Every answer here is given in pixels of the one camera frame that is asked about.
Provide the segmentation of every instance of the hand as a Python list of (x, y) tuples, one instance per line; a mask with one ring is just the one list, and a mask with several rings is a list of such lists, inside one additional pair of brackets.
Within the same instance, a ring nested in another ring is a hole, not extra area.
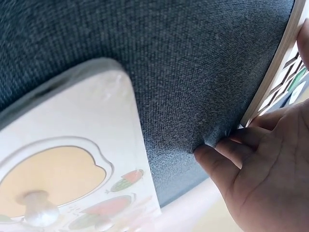
[[(298, 38), (309, 65), (309, 21)], [(196, 160), (245, 232), (309, 231), (309, 101), (256, 118)]]

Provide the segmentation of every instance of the yellow circle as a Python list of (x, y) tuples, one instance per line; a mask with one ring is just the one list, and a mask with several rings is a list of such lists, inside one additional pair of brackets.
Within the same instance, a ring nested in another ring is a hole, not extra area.
[(62, 205), (91, 192), (105, 178), (106, 171), (87, 151), (75, 146), (50, 148), (16, 165), (0, 183), (0, 215), (24, 215), (25, 206), (18, 199), (29, 192), (46, 191), (51, 203)]

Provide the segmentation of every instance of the wooden frame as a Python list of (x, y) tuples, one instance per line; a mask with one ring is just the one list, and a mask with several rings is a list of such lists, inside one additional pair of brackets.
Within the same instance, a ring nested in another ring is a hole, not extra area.
[[(269, 66), (266, 75), (244, 114), (241, 125), (248, 126), (249, 123), (257, 116), (266, 112), (273, 104), (278, 102), (286, 93), (298, 71), (302, 69), (302, 61), (297, 53), (296, 57), (289, 60), (289, 56), (295, 46), (297, 35), (307, 17), (309, 10), (309, 0), (295, 0), (290, 19), (287, 23), (282, 40), (278, 46), (275, 56)], [(282, 71), (289, 69), (283, 81), (277, 86), (274, 83), (280, 78)], [(262, 107), (267, 98), (273, 95), (273, 98)]]

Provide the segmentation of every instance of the gray fabric surface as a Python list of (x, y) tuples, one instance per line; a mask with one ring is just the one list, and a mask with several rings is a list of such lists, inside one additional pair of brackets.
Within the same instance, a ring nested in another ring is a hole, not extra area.
[(283, 35), (293, 0), (2, 0), (0, 110), (92, 58), (135, 89), (161, 206), (207, 176), (193, 149), (237, 125)]

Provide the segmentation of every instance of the wooden knob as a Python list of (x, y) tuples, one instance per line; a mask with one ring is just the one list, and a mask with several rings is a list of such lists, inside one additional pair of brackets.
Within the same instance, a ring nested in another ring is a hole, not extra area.
[(45, 191), (27, 194), (23, 201), (26, 205), (25, 221), (34, 227), (47, 227), (57, 221), (59, 209), (47, 199)]

